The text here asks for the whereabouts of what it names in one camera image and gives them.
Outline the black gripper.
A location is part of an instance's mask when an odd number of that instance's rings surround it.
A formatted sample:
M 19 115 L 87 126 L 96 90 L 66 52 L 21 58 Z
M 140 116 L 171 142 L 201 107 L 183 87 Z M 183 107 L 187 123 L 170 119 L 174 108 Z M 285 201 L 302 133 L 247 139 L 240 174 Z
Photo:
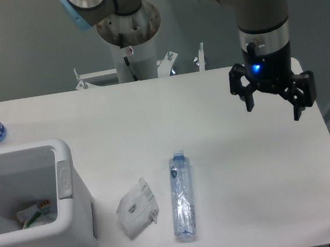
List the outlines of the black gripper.
M 292 73 L 289 23 L 274 30 L 248 32 L 239 29 L 244 65 L 235 63 L 229 71 L 230 93 L 240 96 L 248 112 L 254 108 L 256 90 L 279 93 L 293 105 L 293 117 L 299 121 L 305 108 L 316 100 L 315 79 L 312 71 Z M 242 77 L 249 81 L 247 86 Z

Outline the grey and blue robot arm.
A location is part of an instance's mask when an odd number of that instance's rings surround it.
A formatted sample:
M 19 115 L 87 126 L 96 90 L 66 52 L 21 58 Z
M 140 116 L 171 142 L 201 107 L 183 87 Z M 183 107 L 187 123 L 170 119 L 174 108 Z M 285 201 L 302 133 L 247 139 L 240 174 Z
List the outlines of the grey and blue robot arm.
M 317 92 L 311 71 L 291 69 L 287 0 L 198 0 L 235 11 L 244 62 L 229 72 L 230 91 L 254 108 L 255 91 L 275 94 L 293 106 L 293 117 L 313 105 Z M 141 57 L 137 49 L 155 37 L 160 16 L 144 0 L 60 0 L 78 28 L 96 27 L 104 41 L 116 48 L 115 67 L 122 83 L 158 77 L 152 52 Z

